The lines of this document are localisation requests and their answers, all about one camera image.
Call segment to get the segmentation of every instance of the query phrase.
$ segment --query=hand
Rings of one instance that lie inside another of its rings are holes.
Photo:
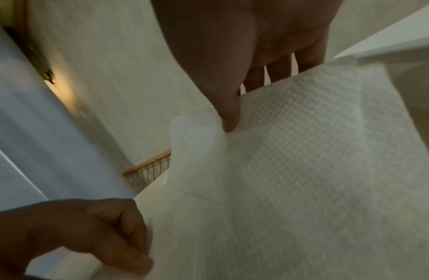
[[[152,0],[174,57],[223,119],[239,122],[238,89],[324,62],[328,29],[343,0]]]
[[[133,200],[65,200],[0,212],[0,279],[19,279],[29,262],[64,246],[106,265],[146,274],[147,229]]]

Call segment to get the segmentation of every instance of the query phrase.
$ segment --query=textured paper towel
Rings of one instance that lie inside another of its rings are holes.
[[[382,66],[321,66],[241,97],[234,133],[209,108],[171,135],[148,279],[429,279],[429,154]]]

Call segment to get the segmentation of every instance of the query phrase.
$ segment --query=white paper towel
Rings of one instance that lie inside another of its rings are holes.
[[[209,108],[171,135],[147,279],[429,279],[429,154],[382,66],[320,66],[241,97],[233,133]]]

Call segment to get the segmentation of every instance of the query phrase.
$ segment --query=paper towel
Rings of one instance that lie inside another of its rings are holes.
[[[212,108],[172,121],[147,279],[429,279],[429,154],[382,66],[240,102],[233,133]]]

